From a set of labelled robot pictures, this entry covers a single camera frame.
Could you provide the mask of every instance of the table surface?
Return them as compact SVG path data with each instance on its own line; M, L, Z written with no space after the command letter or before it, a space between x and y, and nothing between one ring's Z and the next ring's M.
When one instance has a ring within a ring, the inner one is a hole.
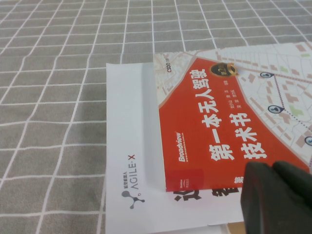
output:
M311 0L0 0L1 233L105 232L107 62L311 25Z

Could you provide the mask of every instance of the logo icon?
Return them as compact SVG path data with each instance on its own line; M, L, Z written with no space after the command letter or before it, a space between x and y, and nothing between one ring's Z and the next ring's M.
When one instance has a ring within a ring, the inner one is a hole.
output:
M130 209L133 209L133 208L135 207L135 202L136 202L136 201L145 202L145 200L141 200L141 199L138 199L137 197L131 196L130 193L129 193L129 191L123 191L123 192L121 193L121 195L122 195L123 197L131 197L131 198L133 199L133 204L130 206Z
M210 68L210 71L219 77L231 77L237 75L237 69L234 63L217 63Z

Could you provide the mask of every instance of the book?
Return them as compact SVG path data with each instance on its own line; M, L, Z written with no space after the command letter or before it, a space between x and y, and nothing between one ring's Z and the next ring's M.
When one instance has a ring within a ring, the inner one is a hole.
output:
M247 162L309 171L312 45L154 55L166 190L241 187Z

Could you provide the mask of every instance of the white paper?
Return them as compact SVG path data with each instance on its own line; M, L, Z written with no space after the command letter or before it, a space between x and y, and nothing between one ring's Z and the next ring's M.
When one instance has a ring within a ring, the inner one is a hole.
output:
M188 200L165 192L153 64L107 64L106 70L106 233L149 234L202 227L198 233L222 234L219 226L207 225L243 221L240 189L220 192L222 196L203 190L197 199ZM133 204L129 194L142 201Z

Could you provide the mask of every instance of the map pin icon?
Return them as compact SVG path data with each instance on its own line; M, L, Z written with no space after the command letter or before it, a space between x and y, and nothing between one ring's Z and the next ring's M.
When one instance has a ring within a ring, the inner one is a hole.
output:
M276 106L276 105L272 105L268 107L268 111L270 111L272 114L279 114L281 113L285 108L280 107L280 106Z
M270 73L270 72L261 72L260 76L262 78L271 78L272 76L274 76L274 74Z

